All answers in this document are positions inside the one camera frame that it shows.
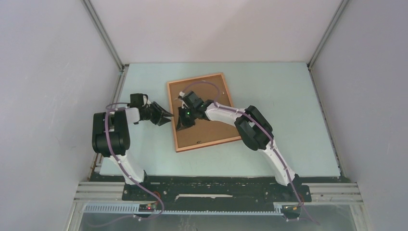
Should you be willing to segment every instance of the wooden frame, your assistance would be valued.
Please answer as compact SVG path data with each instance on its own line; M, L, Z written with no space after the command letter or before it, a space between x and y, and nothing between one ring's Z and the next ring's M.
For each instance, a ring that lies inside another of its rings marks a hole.
M175 96L172 97L172 95L171 95L171 85L182 83L182 82L187 82L187 81L191 81L191 80L200 81L200 80L205 80L205 79L209 79L209 78L217 78L218 76L221 76L222 83L224 85L223 90L225 90L224 93L228 97L228 101L229 101L230 106L233 107L234 105L232 103L232 99L231 99L231 96L230 96L230 91L229 91L227 83L225 81L224 74L223 73L214 73L214 74L205 75L205 76L199 76L199 77L193 77L193 78L187 78L187 79L181 79L181 80L175 80L175 81L167 82L167 93L168 93L168 100L169 100L169 105L170 105L170 112L172 114L174 114L173 102L174 102L174 98L176 98ZM232 137L225 138L225 139L220 139L220 140L216 140L216 141L209 141L209 142L205 142L205 143L198 143L198 144L185 146L185 147L179 147L179 141L178 141L178 136L177 136L177 132L176 132L177 119L178 118L176 117L176 115L175 115L174 118L172 118L173 137L174 137L174 144L175 144L175 147L176 147L176 152L183 152L183 151L188 151L188 150L192 150L192 149L203 148L203 147L208 147L208 146L212 146L212 145L217 145L217 144L222 144L222 143L241 140L240 135L238 134L238 132L236 132L236 135L234 135Z

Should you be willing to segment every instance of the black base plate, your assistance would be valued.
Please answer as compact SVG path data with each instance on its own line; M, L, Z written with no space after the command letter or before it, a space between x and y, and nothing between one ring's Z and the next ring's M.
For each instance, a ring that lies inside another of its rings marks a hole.
M297 202L294 193L274 177L157 177L149 176L143 186L160 194L166 210L182 211L274 211L274 202ZM309 187L297 189L311 202ZM221 194L232 197L182 197L180 194ZM124 187L124 201L156 201L137 185Z

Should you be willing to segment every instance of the table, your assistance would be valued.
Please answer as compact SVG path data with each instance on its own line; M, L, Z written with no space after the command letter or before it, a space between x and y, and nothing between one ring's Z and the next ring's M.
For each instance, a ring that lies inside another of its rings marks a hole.
M299 176L340 175L305 63L131 64L120 102L145 93L168 110L168 81L217 72L224 73L235 107L254 105L269 121L280 152ZM129 132L129 151L148 175L273 176L264 154L242 141L176 153L171 123L159 127L142 121ZM100 174L121 172L104 160Z

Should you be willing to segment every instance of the wooden picture frame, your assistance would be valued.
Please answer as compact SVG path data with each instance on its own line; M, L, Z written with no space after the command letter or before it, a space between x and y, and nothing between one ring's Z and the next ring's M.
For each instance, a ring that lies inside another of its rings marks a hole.
M167 82L170 112L174 115L172 118L172 127L176 152L183 152L241 140L241 137L235 127L218 121L196 119L196 125L193 127L176 131L176 123L179 116L178 107L181 106L181 101L177 99L179 92L189 84L202 80L212 82L219 87L221 92L218 102L220 104L231 107L234 106L223 73L215 73ZM200 98L202 98L203 101L214 99L217 95L217 89L209 84L193 85L186 92L190 90L194 91Z

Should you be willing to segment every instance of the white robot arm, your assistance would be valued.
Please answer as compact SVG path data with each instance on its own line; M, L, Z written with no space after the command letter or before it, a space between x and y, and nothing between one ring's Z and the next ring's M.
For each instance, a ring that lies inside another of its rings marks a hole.
M144 170L138 165L137 160L128 153L130 137L128 124L138 124L142 120L150 120L152 123L162 125L170 121L167 117L173 116L157 103L151 103L147 95L132 94L131 103L125 110L111 112L110 140L111 145L122 164L130 176L137 182L143 182ZM280 154L276 142L273 139L272 127L254 106L246 109L238 109L220 105L212 100L203 101L193 91L186 94L180 93L182 106L178 108L178 123L176 130L186 129L195 125L196 119L209 121L220 121L231 126L235 126L245 145L254 150L264 153L266 159L274 172L277 183L288 186L297 176L288 166L283 156ZM118 165L117 160L110 155L107 148L105 131L103 126L105 113L94 115L92 146L95 152L101 153L104 157ZM124 174L128 184L134 184L128 176Z
M288 166L276 146L272 127L257 108L250 106L247 109L239 109L224 106L212 100L203 102L193 91L181 93L179 98L182 100L182 106L178 111L179 120L176 130L193 126L196 118L235 126L248 148L264 153L279 184L287 186L295 178L295 172Z

